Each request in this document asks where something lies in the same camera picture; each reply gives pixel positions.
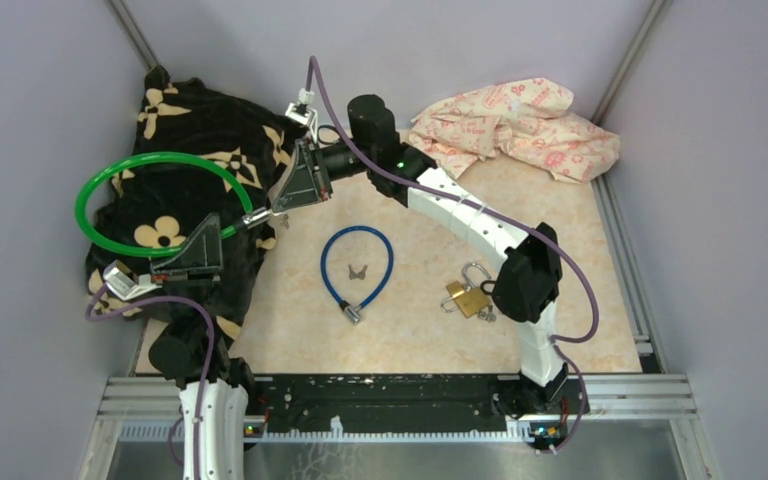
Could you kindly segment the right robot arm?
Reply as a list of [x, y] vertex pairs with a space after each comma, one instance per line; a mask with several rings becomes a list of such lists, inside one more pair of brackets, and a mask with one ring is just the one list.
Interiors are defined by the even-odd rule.
[[495, 308], [516, 324], [524, 401], [536, 412], [550, 411], [561, 400], [568, 376], [550, 340], [557, 331], [562, 278], [560, 256], [550, 246], [557, 239], [554, 229], [541, 223], [528, 233], [494, 217], [428, 155], [401, 141], [394, 114], [379, 96], [353, 98], [347, 113], [351, 140], [328, 146], [296, 142], [269, 213], [325, 202], [334, 182], [364, 173], [377, 192], [445, 226], [496, 270], [486, 284]]

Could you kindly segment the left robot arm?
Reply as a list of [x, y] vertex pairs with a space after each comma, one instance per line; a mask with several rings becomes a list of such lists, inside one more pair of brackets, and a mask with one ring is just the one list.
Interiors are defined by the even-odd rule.
[[186, 479], [243, 478], [243, 420], [260, 399], [258, 384], [243, 362], [229, 358], [218, 319], [205, 306], [223, 272], [220, 230], [211, 213], [178, 253], [150, 264], [169, 320], [149, 360], [178, 389]]

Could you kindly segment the green cable lock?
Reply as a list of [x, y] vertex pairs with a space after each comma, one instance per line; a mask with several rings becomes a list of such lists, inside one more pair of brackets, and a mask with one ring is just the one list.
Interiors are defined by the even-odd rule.
[[182, 152], [159, 151], [143, 153], [127, 157], [106, 167], [105, 169], [100, 170], [79, 189], [73, 207], [74, 218], [79, 229], [91, 241], [92, 244], [115, 254], [149, 259], [170, 257], [180, 253], [183, 250], [182, 245], [150, 248], [131, 246], [114, 241], [102, 235], [95, 228], [87, 216], [86, 210], [89, 200], [94, 195], [96, 189], [105, 183], [109, 178], [112, 178], [118, 173], [123, 173], [126, 169], [131, 169], [132, 167], [142, 167], [153, 164], [181, 164], [197, 167], [211, 172], [212, 174], [229, 183], [231, 190], [237, 196], [245, 214], [253, 214], [255, 212], [253, 201], [251, 200], [248, 192], [244, 189], [243, 185], [237, 181], [227, 170], [212, 163], [211, 161], [196, 155]]

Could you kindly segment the blue cable lock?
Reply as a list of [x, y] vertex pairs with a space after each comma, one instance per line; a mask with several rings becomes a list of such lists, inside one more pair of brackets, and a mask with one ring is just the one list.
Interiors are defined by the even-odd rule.
[[[372, 278], [374, 283], [362, 297], [351, 294], [350, 298], [346, 299], [339, 289], [340, 284], [335, 285], [331, 279], [330, 274], [332, 273], [333, 268], [330, 261], [330, 254], [332, 253], [333, 248], [341, 240], [348, 236], [360, 234], [368, 235], [378, 241], [379, 247], [374, 248], [374, 253], [378, 253], [379, 256], [376, 259], [367, 257], [363, 263], [357, 263], [355, 261], [349, 262], [346, 265], [346, 280], [350, 280], [348, 278], [349, 264], [355, 269], [359, 269], [364, 264], [367, 264], [368, 269], [364, 280]], [[318, 267], [320, 279], [327, 295], [349, 324], [357, 326], [363, 320], [363, 312], [380, 297], [387, 287], [395, 268], [395, 251], [391, 241], [382, 231], [367, 225], [348, 226], [336, 231], [324, 242], [319, 256]]]

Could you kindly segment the blue lock keys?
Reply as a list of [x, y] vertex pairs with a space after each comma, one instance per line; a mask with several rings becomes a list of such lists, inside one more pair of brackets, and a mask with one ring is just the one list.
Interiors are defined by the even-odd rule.
[[364, 264], [361, 268], [355, 269], [351, 264], [348, 265], [348, 278], [350, 280], [364, 280], [366, 278], [368, 265]]

